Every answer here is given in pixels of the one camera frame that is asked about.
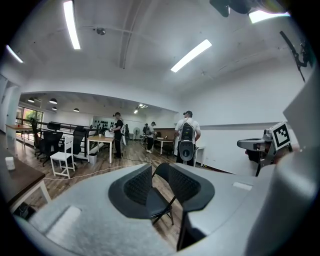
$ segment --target white cable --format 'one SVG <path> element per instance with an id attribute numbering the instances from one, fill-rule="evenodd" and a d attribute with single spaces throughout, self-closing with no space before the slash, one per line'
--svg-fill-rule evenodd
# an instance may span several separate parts
<path id="1" fill-rule="evenodd" d="M 154 162 L 157 162 L 157 163 L 161 164 L 161 162 L 159 162 L 157 160 L 151 160 L 150 159 L 150 163 L 151 163 L 151 161 L 154 161 Z M 103 169 L 103 170 L 97 170 L 97 171 L 95 171 L 93 173 L 88 173 L 88 174 L 82 175 L 82 176 L 74 176 L 74 177 L 71 177 L 71 178 L 43 178 L 43 179 L 44 180 L 51 180 L 51 181 L 67 181 L 67 180 L 72 180 L 72 179 L 75 179 L 75 178 L 81 178 L 81 177 L 93 175 L 93 174 L 96 174 L 96 173 L 99 173 L 99 172 L 103 172 L 103 171 L 106 171 L 106 170 L 111 170 L 111 169 L 120 168 L 120 167 L 131 167 L 131 166 L 136 166 L 136 165 L 137 164 L 135 164 L 135 165 L 121 165 L 121 166 L 107 168 L 107 169 Z"/>

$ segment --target standing fan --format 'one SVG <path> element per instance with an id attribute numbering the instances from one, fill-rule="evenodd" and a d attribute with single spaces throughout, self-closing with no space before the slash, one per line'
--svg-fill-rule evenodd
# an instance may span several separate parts
<path id="1" fill-rule="evenodd" d="M 137 135 L 140 134 L 140 129 L 138 127 L 134 128 L 133 134 L 135 134 L 135 140 L 137 140 Z"/>

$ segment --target cap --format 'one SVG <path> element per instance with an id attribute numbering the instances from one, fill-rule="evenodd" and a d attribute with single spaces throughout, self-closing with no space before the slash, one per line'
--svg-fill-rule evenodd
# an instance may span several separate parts
<path id="1" fill-rule="evenodd" d="M 192 118 L 192 115 L 193 115 L 193 114 L 192 114 L 192 112 L 191 112 L 190 110 L 188 110 L 188 111 L 184 112 L 183 114 L 184 114 L 184 115 L 185 115 L 185 114 L 188 114 L 191 118 Z"/>

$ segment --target white chair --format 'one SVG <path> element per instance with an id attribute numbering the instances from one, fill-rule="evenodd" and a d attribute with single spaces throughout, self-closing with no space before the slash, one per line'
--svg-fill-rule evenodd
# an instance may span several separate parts
<path id="1" fill-rule="evenodd" d="M 70 174 L 69 174 L 69 169 L 73 169 L 75 171 L 75 164 L 74 164 L 74 137 L 66 137 L 64 140 L 64 152 L 57 152 L 50 156 L 51 158 L 51 165 L 52 165 L 52 170 L 53 170 L 53 175 L 56 176 L 62 175 L 62 176 L 67 176 L 70 179 Z M 68 158 L 71 157 L 72 159 L 72 167 L 68 167 Z M 62 168 L 65 168 L 62 172 L 55 172 L 55 167 L 54 167 L 54 161 L 53 160 L 58 160 L 60 164 L 60 170 Z"/>

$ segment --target table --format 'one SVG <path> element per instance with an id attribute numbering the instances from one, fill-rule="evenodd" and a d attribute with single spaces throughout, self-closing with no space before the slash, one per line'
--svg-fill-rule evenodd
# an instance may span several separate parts
<path id="1" fill-rule="evenodd" d="M 194 153 L 194 161 L 193 161 L 193 166 L 195 167 L 196 166 L 196 161 L 197 161 L 197 154 L 198 154 L 198 150 L 202 150 L 202 158 L 201 158 L 201 163 L 200 163 L 200 166 L 202 166 L 204 164 L 204 156 L 205 156 L 205 146 L 199 146 L 195 153 Z"/>
<path id="2" fill-rule="evenodd" d="M 41 189 L 42 196 L 47 203 L 51 198 L 43 178 L 45 174 L 14 157 L 14 170 L 8 170 L 5 158 L 12 157 L 0 146 L 0 188 L 4 200 L 13 213 L 34 191 Z"/>
<path id="3" fill-rule="evenodd" d="M 110 144 L 110 148 L 109 148 L 109 163 L 112 164 L 112 142 L 114 141 L 114 138 L 106 138 L 104 136 L 101 136 L 99 137 L 99 135 L 97 136 L 91 136 L 91 137 L 88 137 L 86 139 L 87 141 L 87 159 L 88 159 L 88 162 L 89 161 L 89 154 L 90 154 L 90 142 L 102 142 L 102 143 L 109 143 Z"/>
<path id="4" fill-rule="evenodd" d="M 164 142 L 174 142 L 173 140 L 167 139 L 167 138 L 154 138 L 155 141 L 161 142 L 161 147 L 160 147 L 160 155 L 162 155 L 162 147 L 164 145 Z"/>
<path id="5" fill-rule="evenodd" d="M 8 139 L 9 139 L 9 133 L 8 133 L 8 129 L 12 129 L 15 131 L 14 133 L 14 153 L 17 156 L 17 149 L 16 149 L 16 131 L 20 131 L 21 132 L 21 137 L 23 137 L 23 145 L 26 145 L 26 139 L 23 136 L 25 131 L 32 131 L 32 127 L 28 126 L 28 125 L 24 125 L 24 124 L 6 124 L 5 125 L 5 139 L 6 139 L 6 149 L 8 149 Z"/>

